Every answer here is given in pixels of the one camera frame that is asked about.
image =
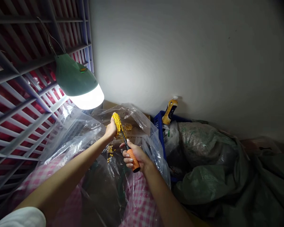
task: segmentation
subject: yellow bottle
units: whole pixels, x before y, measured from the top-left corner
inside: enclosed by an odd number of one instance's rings
[[[174,98],[169,101],[169,104],[166,108],[166,112],[165,112],[164,116],[162,117],[163,124],[166,124],[166,125],[170,124],[171,118],[174,114],[174,111],[178,106],[177,99],[178,99],[178,96],[174,96]]]

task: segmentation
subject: hanging cord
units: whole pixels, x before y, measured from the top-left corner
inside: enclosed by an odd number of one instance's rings
[[[37,16],[37,18],[39,19],[39,21],[41,22],[43,28],[45,29],[45,31],[46,31],[46,33],[47,33],[48,42],[49,42],[50,47],[52,48],[52,50],[54,51],[55,55],[57,56],[57,54],[56,54],[56,52],[55,52],[55,50],[54,50],[54,48],[53,48],[53,46],[52,46],[52,44],[51,44],[51,41],[50,41],[50,37],[52,37],[51,34],[49,33],[49,31],[48,31],[47,28],[45,27],[45,24],[44,24],[43,21],[40,19],[40,17]],[[60,48],[62,49],[63,53],[66,54],[65,51],[63,50],[63,48],[61,47],[60,43],[59,43],[54,37],[52,37],[52,38],[59,44],[59,46],[60,46]]]

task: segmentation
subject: white sleeve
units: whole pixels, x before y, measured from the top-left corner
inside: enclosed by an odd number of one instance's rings
[[[15,210],[0,220],[0,227],[45,227],[46,219],[41,210],[24,207]]]

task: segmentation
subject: orange screwdriver handle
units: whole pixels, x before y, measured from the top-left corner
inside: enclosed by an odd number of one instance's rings
[[[136,160],[136,157],[133,154],[133,150],[129,149],[127,151],[127,153],[129,153],[130,158],[133,159],[133,162],[132,162],[132,164],[133,164],[133,167],[132,167],[133,172],[138,172],[141,168],[140,168],[140,164],[138,163],[138,161]]]

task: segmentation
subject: metal shelf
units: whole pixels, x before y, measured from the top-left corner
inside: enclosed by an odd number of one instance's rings
[[[55,81],[54,53],[37,16],[63,51],[93,72],[88,0],[0,0],[0,213],[35,168],[60,107],[73,105]]]

